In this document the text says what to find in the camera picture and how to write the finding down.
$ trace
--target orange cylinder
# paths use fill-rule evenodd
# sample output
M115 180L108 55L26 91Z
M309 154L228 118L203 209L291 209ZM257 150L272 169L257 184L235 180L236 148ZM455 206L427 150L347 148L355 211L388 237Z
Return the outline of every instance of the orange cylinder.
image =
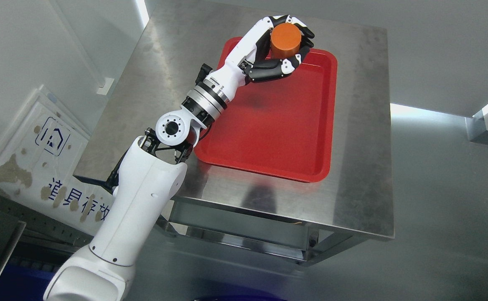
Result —
M282 23L272 30L270 48L273 59L286 59L298 53L302 35L296 25Z

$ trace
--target red tray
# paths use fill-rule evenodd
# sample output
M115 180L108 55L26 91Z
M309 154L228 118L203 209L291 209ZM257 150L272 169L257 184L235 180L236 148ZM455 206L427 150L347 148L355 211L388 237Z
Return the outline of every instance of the red tray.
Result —
M240 38L225 43L218 68ZM330 172L337 60L311 49L290 77L240 87L194 148L209 164L317 182Z

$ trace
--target metal table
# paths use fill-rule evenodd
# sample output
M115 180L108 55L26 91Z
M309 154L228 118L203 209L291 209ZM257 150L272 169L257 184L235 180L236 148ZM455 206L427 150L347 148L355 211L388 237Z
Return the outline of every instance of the metal table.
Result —
M160 0L76 176L105 180L122 153L179 108L202 63L216 66L229 38L277 12ZM211 166L192 155L183 187L158 225L311 265L369 238L394 238L387 33L298 15L316 48L338 60L330 173L318 183Z

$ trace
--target white wall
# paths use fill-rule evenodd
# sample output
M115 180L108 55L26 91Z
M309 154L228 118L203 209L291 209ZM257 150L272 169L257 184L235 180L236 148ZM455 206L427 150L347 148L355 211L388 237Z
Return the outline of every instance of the white wall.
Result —
M122 74L143 31L143 4L0 1L0 137L41 84L93 131L108 101L97 88Z

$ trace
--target robotic arm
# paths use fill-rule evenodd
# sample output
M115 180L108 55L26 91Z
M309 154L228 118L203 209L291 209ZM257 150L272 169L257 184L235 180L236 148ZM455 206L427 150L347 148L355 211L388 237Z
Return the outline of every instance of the robotic arm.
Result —
M271 30L281 23L298 27L300 50L287 59L265 59ZM311 38L314 34L296 17L265 17L229 53L222 68L210 73L212 68L204 64L181 110L162 115L154 129L147 128L132 143L119 163L112 211L93 240L58 270L43 299L122 300L131 287L135 261L145 240L183 183L184 162L198 143L200 131L219 118L238 87L290 76L313 47ZM165 150L175 151L175 164L157 157Z

